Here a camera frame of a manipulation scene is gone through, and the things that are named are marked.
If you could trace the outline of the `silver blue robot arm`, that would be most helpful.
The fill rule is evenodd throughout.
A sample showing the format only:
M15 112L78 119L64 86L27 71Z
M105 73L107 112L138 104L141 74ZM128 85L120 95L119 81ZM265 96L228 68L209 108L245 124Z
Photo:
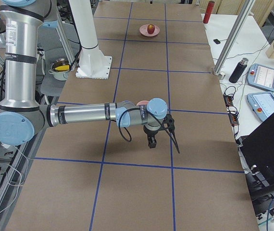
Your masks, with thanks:
M113 120L119 128L142 125L150 148L165 130L167 104L160 98L145 105L131 102L82 106L40 105L35 99L38 28L58 24L54 0L2 0L6 20L5 97L0 101L0 142L18 146L44 128L58 124Z

